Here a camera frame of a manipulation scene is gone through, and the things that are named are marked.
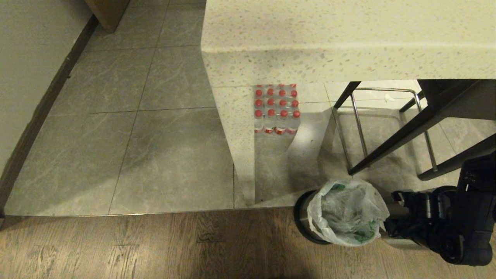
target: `stool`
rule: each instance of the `stool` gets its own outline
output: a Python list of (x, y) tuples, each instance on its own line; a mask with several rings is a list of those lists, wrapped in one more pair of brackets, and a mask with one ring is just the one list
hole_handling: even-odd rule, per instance
[[(466, 151), (452, 157), (451, 159), (437, 165), (432, 152), (431, 143), (427, 130), (439, 123), (446, 117), (472, 118), (496, 120), (496, 80), (493, 79), (431, 79), (418, 80), (422, 89), (418, 94), (410, 89), (396, 88), (357, 88), (360, 81), (352, 81), (346, 86), (345, 90), (334, 105), (337, 110), (343, 102), (351, 97), (353, 109), (357, 119), (360, 140), (365, 158), (356, 166), (349, 165), (348, 173), (354, 175), (363, 170), (374, 162), (382, 159), (405, 143), (414, 139), (418, 135), (425, 133), (428, 145), (429, 155), (431, 157), (432, 169), (419, 175), (421, 180), (429, 180), (439, 175), (450, 172), (461, 167), (461, 164), (470, 158), (490, 154), (496, 150), (496, 134), (479, 142)], [(383, 90), (383, 91), (408, 91), (412, 92), (414, 97), (410, 100), (400, 112), (405, 112), (408, 108), (417, 104), (419, 113), (410, 120), (399, 131), (388, 138), (383, 144), (367, 153), (358, 111), (356, 108), (353, 92), (355, 90)], [(426, 98), (428, 105), (425, 109), (420, 108), (419, 100)]]

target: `pack of water bottles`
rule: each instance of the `pack of water bottles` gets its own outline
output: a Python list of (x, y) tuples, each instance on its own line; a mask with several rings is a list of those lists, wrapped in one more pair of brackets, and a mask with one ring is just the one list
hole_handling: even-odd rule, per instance
[(253, 87), (255, 133), (295, 135), (300, 126), (296, 84)]

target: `white wall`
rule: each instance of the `white wall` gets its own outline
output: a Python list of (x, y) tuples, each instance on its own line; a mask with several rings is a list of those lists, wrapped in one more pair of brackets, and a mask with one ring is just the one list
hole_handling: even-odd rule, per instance
[(0, 174), (90, 16), (84, 0), (0, 0)]

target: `white plastic bag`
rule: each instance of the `white plastic bag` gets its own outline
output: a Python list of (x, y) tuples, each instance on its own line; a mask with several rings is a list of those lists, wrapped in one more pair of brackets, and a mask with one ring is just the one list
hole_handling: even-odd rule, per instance
[(323, 240), (362, 246), (380, 237), (389, 210), (379, 192), (360, 179), (328, 182), (307, 208), (310, 229)]

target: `speckled countertop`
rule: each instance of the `speckled countertop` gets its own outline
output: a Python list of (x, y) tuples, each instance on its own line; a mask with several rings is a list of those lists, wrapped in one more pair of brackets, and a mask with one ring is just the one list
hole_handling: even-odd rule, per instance
[(208, 0), (213, 87), (496, 78), (494, 0)]

